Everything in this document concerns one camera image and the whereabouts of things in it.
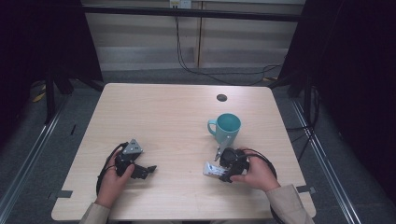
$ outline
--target table hole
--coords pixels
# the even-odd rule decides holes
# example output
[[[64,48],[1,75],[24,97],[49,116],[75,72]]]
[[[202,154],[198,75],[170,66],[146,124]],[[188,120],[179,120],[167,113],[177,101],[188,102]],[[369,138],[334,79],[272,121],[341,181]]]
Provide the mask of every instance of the table hole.
[[[220,101],[220,102],[227,101],[227,96],[224,94],[219,94],[217,98],[218,98],[218,101]]]

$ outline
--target wrist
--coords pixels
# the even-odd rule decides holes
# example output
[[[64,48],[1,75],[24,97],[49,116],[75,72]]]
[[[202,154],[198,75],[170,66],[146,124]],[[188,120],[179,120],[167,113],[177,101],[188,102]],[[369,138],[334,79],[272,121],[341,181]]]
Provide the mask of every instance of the wrist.
[[[270,191],[272,189],[277,189],[277,188],[280,188],[280,184],[275,180],[271,183],[266,182],[266,183],[262,184],[261,190],[264,192],[267,192],[267,191]]]
[[[102,199],[100,197],[96,198],[94,203],[102,205],[103,207],[106,207],[108,209],[111,209],[111,207],[113,206],[113,202],[111,202],[109,200]]]

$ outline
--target hand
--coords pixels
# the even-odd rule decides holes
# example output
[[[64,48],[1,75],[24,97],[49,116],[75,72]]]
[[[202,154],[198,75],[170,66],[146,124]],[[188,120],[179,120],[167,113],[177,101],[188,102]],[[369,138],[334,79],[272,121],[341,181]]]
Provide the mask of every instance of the hand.
[[[257,154],[249,148],[243,147],[245,154]],[[271,189],[280,187],[270,168],[265,161],[257,157],[249,157],[250,168],[245,175],[233,175],[230,177],[232,181],[244,182],[251,188],[261,189],[267,192]]]
[[[111,208],[113,203],[120,197],[125,188],[126,182],[130,179],[131,174],[134,171],[134,165],[131,164],[122,176],[117,175],[116,167],[114,165],[119,153],[120,152],[114,153],[113,157],[108,162],[107,167],[110,168],[108,168],[103,176],[99,194],[95,201],[96,204],[100,204],[106,208]]]

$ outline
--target teal mug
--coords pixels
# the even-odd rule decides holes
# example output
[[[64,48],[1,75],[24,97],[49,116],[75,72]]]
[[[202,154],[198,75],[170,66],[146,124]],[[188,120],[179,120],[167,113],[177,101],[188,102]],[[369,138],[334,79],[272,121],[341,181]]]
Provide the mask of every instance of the teal mug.
[[[212,130],[211,125],[216,126],[215,131]],[[217,119],[210,119],[207,122],[207,129],[215,136],[219,144],[224,142],[227,137],[230,137],[227,147],[233,143],[240,128],[241,120],[234,114],[222,114]]]

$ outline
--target power outlet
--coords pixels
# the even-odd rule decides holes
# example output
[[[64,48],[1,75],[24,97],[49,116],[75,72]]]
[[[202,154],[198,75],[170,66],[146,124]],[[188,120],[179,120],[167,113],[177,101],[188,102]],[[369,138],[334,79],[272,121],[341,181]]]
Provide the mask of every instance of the power outlet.
[[[169,7],[191,9],[191,0],[169,0]]]
[[[180,0],[169,0],[170,8],[180,8]]]
[[[191,9],[191,0],[180,0],[180,8]]]

